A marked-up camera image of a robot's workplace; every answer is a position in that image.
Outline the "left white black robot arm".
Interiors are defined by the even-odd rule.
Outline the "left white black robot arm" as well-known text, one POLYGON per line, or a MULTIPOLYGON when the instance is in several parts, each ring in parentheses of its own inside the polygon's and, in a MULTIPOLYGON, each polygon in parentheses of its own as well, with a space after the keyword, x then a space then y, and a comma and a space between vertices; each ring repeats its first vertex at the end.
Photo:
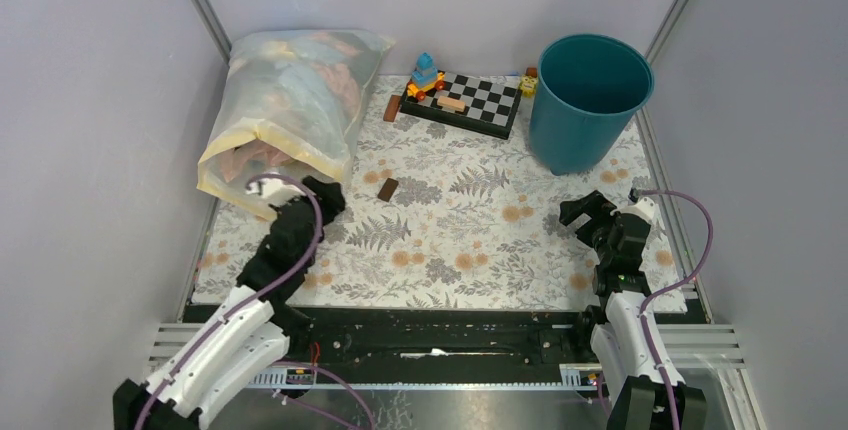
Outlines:
POLYGON ((245 187, 260 197, 292 194, 273 206, 276 218, 225 302, 158 370, 115 390, 115 428, 206 429, 261 371, 309 351, 308 319, 287 302, 314 264, 325 226, 345 210, 342 186, 264 173, 245 187))

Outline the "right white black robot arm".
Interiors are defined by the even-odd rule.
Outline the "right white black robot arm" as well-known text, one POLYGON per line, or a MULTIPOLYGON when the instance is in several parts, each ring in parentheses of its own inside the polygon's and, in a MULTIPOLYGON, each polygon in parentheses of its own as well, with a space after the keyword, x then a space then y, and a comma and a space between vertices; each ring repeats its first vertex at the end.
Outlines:
POLYGON ((609 397, 609 429, 706 425, 704 393, 673 364, 652 310, 661 293, 641 269, 657 209, 655 201, 637 194, 618 207, 598 191, 559 205, 562 225, 585 220, 575 236, 598 257, 593 291, 599 302, 586 308, 573 346, 583 360, 601 364, 596 387, 609 397))

